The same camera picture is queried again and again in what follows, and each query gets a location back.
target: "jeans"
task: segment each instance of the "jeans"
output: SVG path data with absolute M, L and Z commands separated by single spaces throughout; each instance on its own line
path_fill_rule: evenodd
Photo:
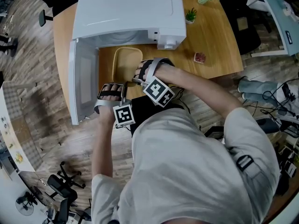
M 274 95 L 274 97 L 277 98 L 275 92 L 277 89 L 277 83 L 275 82 L 271 82 L 271 81 L 260 82 L 256 80 L 249 81 L 247 79 L 241 79 L 238 88 L 240 92 L 244 93 L 245 99 L 263 102 L 263 103 L 269 103 L 272 104 L 274 107 L 278 105 L 276 100 L 270 94 L 271 92 Z
M 9 40 L 8 37 L 5 37 L 5 36 L 0 35 L 0 42 L 8 43 L 8 40 Z
M 15 46 L 11 45 L 11 46 L 0 46 L 0 51 L 2 52 L 6 52 L 7 49 L 13 49 L 15 48 Z

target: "wrist strap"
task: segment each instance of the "wrist strap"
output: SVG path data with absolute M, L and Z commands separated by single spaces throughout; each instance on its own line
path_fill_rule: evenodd
M 141 67 L 141 69 L 140 69 L 140 73 L 139 73 L 139 76 L 138 76 L 139 79 L 143 80 L 143 76 L 144 76 L 144 74 L 145 74 L 145 71 L 146 71 L 146 69 L 149 67 L 149 65 L 151 64 L 151 62 L 152 62 L 152 60 L 147 60 L 147 61 L 144 63 L 144 65 Z
M 171 66 L 174 66 L 174 64 L 170 61 L 168 58 L 154 58 L 151 65 L 149 66 L 149 72 L 146 76 L 145 82 L 150 83 L 152 80 L 152 77 L 154 76 L 155 70 L 160 63 L 165 63 Z

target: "fingers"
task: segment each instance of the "fingers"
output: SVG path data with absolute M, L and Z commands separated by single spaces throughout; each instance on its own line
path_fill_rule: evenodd
M 144 75 L 143 75 L 143 80 L 146 79 L 146 75 L 148 74 L 148 72 L 149 72 L 149 69 L 147 68 L 147 69 L 145 70 Z M 138 70 L 135 71 L 135 76 L 134 76 L 134 78 L 138 78 L 139 74 L 140 74 L 140 69 L 138 69 Z
M 115 91 L 115 90 L 117 90 L 117 88 L 118 88 L 118 85 L 114 84 L 111 88 L 111 91 Z M 111 95 L 107 96 L 107 100 L 117 100 L 115 98 L 117 98 L 117 96 L 111 96 Z
M 122 86 L 120 85 L 120 86 L 118 86 L 117 91 L 121 92 L 121 89 L 122 89 Z M 111 100 L 113 100 L 113 101 L 120 101 L 121 98 L 118 97 L 118 96 L 112 96 L 112 97 L 111 97 Z
M 142 61 L 142 62 L 140 62 L 139 65 L 138 65 L 138 69 L 140 69 L 141 67 L 143 67 L 143 65 L 144 65 L 145 62 L 146 62 L 146 61 Z
M 121 92 L 121 90 L 122 90 L 122 85 L 117 85 L 117 84 L 113 84 L 113 85 L 108 84 L 103 88 L 103 91 L 120 91 Z M 100 99 L 118 101 L 121 98 L 118 96 L 109 95 L 109 96 L 101 96 Z
M 110 84 L 106 85 L 106 86 L 103 88 L 103 91 L 109 91 L 109 90 L 111 90 L 111 85 L 110 85 Z M 100 99 L 107 100 L 107 96 L 101 96 Z

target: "black cable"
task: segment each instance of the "black cable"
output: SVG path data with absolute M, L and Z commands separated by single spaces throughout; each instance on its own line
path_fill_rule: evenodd
M 181 87 L 174 86 L 174 85 L 171 86 L 170 89 L 171 89 L 171 88 L 174 88 L 174 87 L 179 88 L 180 90 L 179 90 L 179 91 L 177 92 L 177 94 L 172 98 L 172 100 L 175 99 L 175 98 L 179 95 L 179 98 L 178 98 L 177 100 L 179 100 L 180 102 L 182 102 L 182 104 L 183 104 L 183 105 L 186 107 L 186 109 L 188 110 L 189 114 L 191 114 L 188 105 L 186 105 L 186 103 L 181 99 L 182 96 L 183 96 L 183 93 L 184 93 L 185 89 L 184 89 L 184 88 L 181 88 Z
M 274 120 L 274 122 L 275 122 L 276 124 L 278 124 L 279 126 L 281 126 L 282 124 L 278 123 L 277 119 L 271 114 L 271 113 L 273 113 L 274 111 L 285 111 L 285 112 L 289 112 L 293 117 L 296 117 L 296 119 L 299 119 L 299 115 L 295 114 L 294 112 L 288 110 L 288 109 L 285 107 L 285 105 L 291 100 L 290 97 L 288 97 L 286 100 L 284 100 L 284 101 L 282 101 L 282 102 L 279 102 L 279 101 L 276 99 L 276 97 L 274 96 L 274 94 L 278 91 L 278 89 L 281 88 L 284 84 L 286 84 L 286 83 L 288 83 L 288 82 L 291 82 L 291 81 L 295 81 L 295 80 L 299 80 L 299 78 L 290 79 L 290 80 L 287 80 L 287 81 L 283 82 L 283 83 L 282 83 L 282 84 L 281 84 L 281 85 L 280 85 L 274 92 L 271 92 L 271 91 L 265 91 L 265 92 L 263 93 L 263 99 L 264 99 L 265 101 L 268 100 L 268 99 L 270 99 L 270 98 L 274 98 L 274 100 L 277 102 L 278 105 L 277 105 L 274 109 L 273 109 L 273 108 L 267 108 L 267 107 L 260 107 L 260 106 L 257 106 L 257 104 L 256 104 L 256 106 L 245 105 L 244 107 L 251 106 L 251 107 L 254 107 L 254 108 L 261 108 L 261 109 L 260 109 L 261 113 L 266 114 L 266 115 L 270 115 L 270 116 L 272 117 L 272 119 Z M 292 123 L 296 125 L 296 127 L 295 127 L 295 126 L 293 126 L 293 127 L 294 127 L 295 129 L 297 129 L 297 131 L 299 132 L 298 124 L 296 124 L 296 123 L 294 123 L 294 122 L 292 122 Z M 289 132 L 294 133 L 295 135 L 298 135 L 297 133 L 295 133 L 295 132 L 294 132 L 293 130 L 291 130 L 290 128 L 286 128 L 285 130 L 288 130 Z
M 258 101 L 256 102 L 256 109 L 257 109 L 257 104 L 258 104 Z M 252 116 L 254 116 L 254 114 L 256 113 L 256 109 L 254 110 Z
M 126 127 L 126 126 L 124 126 L 124 127 L 120 127 L 120 126 L 118 126 L 117 124 L 115 124 L 115 128 L 116 128 L 116 129 L 126 128 L 126 129 L 128 129 L 129 131 L 131 131 L 128 127 Z

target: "green plant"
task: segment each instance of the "green plant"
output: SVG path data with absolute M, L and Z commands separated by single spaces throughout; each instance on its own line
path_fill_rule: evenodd
M 194 21 L 196 18 L 196 13 L 197 13 L 197 10 L 195 10 L 194 8 L 192 8 L 191 11 L 188 10 L 188 12 L 186 13 L 186 20 Z

